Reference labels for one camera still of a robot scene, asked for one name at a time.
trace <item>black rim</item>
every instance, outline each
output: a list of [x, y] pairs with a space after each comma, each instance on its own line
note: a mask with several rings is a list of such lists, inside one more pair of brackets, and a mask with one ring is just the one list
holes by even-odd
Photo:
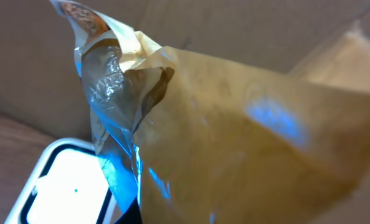
[[[84, 149], [82, 147], [74, 146], [74, 145], [71, 145], [71, 144], [63, 144], [61, 146], [56, 147], [54, 149], [54, 151], [51, 153], [51, 155], [48, 158], [48, 161], [45, 164], [45, 167], [43, 168], [39, 178], [48, 174], [48, 171], [49, 171], [50, 167], [52, 166], [52, 163], [54, 163], [54, 160], [55, 160], [56, 156], [60, 152], [62, 152], [63, 150], [66, 150], [66, 149], [74, 149], [76, 151], [80, 151], [80, 152], [84, 152], [84, 153], [96, 156], [95, 152], [92, 151], [92, 150]], [[34, 200], [36, 199], [36, 196], [37, 196], [37, 194], [30, 193], [29, 197], [27, 198], [27, 200], [26, 200], [26, 202], [23, 206], [23, 209], [21, 211], [21, 214], [20, 214], [20, 220], [21, 220], [22, 224], [29, 224], [29, 222], [27, 221], [27, 214], [29, 213], [31, 205], [33, 204]], [[106, 196], [105, 196], [105, 201], [103, 201], [102, 208], [100, 210], [100, 213], [99, 213], [96, 224], [102, 224], [102, 221], [103, 221], [103, 219], [105, 218], [105, 215], [106, 215], [107, 208], [109, 206], [110, 199], [111, 199], [111, 191], [110, 191], [110, 189], [108, 189], [108, 191], [106, 193]]]

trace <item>snack bag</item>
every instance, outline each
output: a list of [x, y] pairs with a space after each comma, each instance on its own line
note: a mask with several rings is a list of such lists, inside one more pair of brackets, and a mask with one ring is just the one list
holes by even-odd
[[75, 31], [92, 133], [119, 207], [144, 223], [305, 223], [370, 168], [370, 95], [161, 47], [51, 0]]

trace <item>wooden floor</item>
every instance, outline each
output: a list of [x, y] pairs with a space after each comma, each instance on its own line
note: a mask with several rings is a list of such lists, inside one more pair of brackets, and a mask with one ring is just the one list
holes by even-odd
[[0, 223], [54, 138], [0, 115]]

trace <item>golden plastic wrapper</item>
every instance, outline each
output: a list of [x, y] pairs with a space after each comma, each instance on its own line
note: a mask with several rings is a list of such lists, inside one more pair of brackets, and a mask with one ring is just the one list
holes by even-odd
[[93, 141], [143, 223], [306, 223], [370, 168], [370, 95], [160, 47], [83, 5], [76, 34]]

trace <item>glowing white screen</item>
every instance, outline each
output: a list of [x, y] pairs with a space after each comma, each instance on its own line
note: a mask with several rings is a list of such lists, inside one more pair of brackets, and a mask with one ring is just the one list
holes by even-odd
[[36, 186], [29, 224], [95, 224], [108, 190], [98, 159], [73, 149], [58, 153]]

